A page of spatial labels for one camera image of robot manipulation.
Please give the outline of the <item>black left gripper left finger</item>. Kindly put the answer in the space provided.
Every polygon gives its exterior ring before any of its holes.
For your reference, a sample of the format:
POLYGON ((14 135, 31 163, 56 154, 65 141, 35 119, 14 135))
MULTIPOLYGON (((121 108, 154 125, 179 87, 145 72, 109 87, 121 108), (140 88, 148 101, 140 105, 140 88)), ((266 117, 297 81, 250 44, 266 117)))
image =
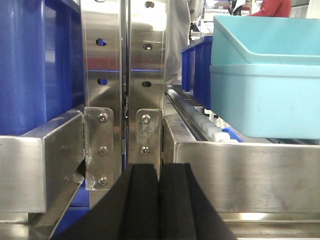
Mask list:
POLYGON ((152 164, 129 164, 111 190, 56 240, 157 240, 158 177, 152 164))

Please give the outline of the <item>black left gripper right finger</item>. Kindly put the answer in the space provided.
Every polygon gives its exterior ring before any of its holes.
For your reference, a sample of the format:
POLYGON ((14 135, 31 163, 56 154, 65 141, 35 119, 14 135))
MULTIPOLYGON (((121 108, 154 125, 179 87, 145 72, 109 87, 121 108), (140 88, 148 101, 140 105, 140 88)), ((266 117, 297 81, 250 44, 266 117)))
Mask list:
POLYGON ((159 180, 161 240, 235 240, 189 163, 167 163, 159 180))

